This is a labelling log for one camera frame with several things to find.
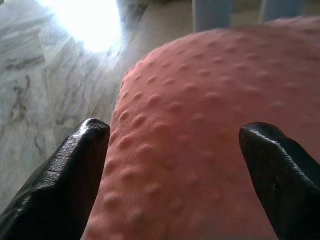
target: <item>marble floor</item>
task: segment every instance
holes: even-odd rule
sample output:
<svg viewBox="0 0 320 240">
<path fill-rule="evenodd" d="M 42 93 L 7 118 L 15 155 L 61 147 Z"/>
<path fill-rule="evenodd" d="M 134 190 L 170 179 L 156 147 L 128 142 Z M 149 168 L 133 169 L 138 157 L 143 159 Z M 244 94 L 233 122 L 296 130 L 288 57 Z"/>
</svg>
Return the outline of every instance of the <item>marble floor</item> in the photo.
<svg viewBox="0 0 320 240">
<path fill-rule="evenodd" d="M 0 6 L 0 212 L 85 119 L 110 123 L 126 71 L 193 32 L 192 1 L 166 2 L 8 0 Z M 259 5 L 239 0 L 233 25 L 256 24 Z"/>
</svg>

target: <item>textured fabric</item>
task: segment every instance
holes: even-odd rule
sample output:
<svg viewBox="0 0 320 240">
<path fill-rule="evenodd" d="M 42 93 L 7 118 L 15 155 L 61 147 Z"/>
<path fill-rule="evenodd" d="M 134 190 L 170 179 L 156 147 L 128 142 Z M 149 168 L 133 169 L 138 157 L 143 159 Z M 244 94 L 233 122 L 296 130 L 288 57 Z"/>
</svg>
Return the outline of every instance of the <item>textured fabric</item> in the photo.
<svg viewBox="0 0 320 240">
<path fill-rule="evenodd" d="M 274 238 L 238 134 L 267 122 L 320 160 L 319 26 L 217 29 L 141 60 L 123 79 L 85 239 Z"/>
</svg>

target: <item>salmon-colored cushion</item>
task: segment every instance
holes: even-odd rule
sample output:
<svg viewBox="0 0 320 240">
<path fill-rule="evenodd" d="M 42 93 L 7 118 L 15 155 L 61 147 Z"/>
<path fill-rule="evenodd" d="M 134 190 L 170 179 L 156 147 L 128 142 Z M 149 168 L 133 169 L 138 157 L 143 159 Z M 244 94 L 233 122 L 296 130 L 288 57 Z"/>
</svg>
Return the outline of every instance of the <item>salmon-colored cushion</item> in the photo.
<svg viewBox="0 0 320 240">
<path fill-rule="evenodd" d="M 123 79 L 86 240 L 275 238 L 238 133 L 278 126 L 320 160 L 320 18 L 193 34 Z"/>
</svg>

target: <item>bright light patch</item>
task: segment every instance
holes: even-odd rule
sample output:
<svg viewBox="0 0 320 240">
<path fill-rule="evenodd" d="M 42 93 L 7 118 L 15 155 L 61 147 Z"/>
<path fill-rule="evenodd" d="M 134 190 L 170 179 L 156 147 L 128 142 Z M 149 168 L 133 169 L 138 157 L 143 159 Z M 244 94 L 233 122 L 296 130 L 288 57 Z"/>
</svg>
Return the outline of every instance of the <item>bright light patch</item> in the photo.
<svg viewBox="0 0 320 240">
<path fill-rule="evenodd" d="M 109 50 L 121 38 L 116 0 L 39 0 L 51 8 L 60 23 L 85 48 L 94 52 Z"/>
</svg>

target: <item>white chair leg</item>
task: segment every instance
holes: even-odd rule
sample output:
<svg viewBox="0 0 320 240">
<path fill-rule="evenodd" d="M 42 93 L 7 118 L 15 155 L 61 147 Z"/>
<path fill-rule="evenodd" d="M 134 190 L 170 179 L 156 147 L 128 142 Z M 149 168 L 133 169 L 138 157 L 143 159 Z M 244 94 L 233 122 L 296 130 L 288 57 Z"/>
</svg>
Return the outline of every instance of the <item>white chair leg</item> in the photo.
<svg viewBox="0 0 320 240">
<path fill-rule="evenodd" d="M 234 0 L 192 0 L 192 3 L 195 32 L 230 26 Z"/>
<path fill-rule="evenodd" d="M 304 0 L 263 0 L 260 22 L 279 18 L 293 18 L 301 15 Z"/>
</svg>

